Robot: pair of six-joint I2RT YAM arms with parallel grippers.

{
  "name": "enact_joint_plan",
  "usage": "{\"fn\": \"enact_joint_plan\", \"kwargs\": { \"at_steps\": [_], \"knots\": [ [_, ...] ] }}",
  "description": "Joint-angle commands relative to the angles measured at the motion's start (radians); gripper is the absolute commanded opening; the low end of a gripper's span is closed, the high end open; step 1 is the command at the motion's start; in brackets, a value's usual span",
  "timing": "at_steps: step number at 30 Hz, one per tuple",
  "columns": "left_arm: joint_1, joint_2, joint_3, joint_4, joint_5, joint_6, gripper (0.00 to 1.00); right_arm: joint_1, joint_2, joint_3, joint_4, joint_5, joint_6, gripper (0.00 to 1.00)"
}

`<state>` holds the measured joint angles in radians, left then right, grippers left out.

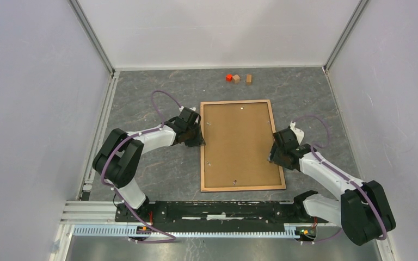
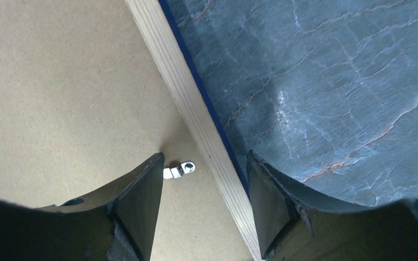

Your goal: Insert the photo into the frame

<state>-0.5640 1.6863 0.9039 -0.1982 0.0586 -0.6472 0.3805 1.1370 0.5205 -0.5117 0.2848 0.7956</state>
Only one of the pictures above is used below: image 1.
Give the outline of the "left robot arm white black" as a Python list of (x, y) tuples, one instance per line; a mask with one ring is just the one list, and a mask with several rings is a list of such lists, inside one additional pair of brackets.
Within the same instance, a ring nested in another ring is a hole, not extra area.
[(154, 128), (137, 132), (112, 130), (97, 152), (92, 168), (101, 176), (101, 182), (124, 200), (130, 217), (144, 221), (149, 216), (149, 200), (135, 180), (141, 156), (178, 144), (187, 147), (205, 145), (201, 116), (191, 108), (182, 107), (179, 116)]

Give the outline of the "tan wooden block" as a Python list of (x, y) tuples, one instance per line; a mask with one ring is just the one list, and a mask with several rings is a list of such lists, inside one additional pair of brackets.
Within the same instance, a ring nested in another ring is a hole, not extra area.
[(253, 82), (252, 74), (247, 74), (245, 82), (246, 82), (246, 85), (252, 85), (252, 82)]

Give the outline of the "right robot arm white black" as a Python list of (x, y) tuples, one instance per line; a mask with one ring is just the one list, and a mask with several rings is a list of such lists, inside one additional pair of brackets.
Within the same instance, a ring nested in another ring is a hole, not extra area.
[(361, 246), (385, 240), (396, 228), (388, 198), (376, 181), (364, 182), (326, 160), (315, 145), (303, 144), (304, 132), (293, 125), (273, 133), (269, 161), (297, 170), (324, 186), (334, 198), (310, 190), (294, 198), (293, 216), (300, 222), (321, 218), (341, 228)]

